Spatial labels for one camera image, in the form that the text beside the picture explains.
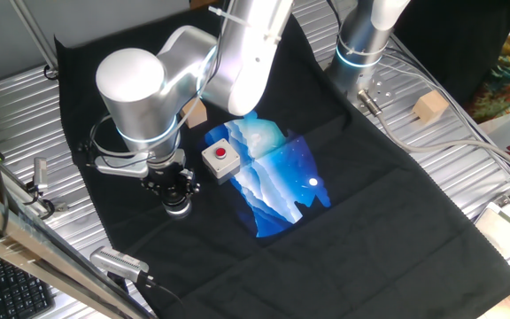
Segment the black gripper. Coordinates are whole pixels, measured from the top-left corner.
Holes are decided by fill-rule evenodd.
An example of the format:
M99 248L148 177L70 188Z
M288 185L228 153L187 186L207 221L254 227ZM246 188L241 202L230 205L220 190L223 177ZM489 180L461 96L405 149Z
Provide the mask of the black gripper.
M141 180L144 189L162 199L182 199L199 193L200 184L193 170L182 164L165 167L148 166L149 174Z

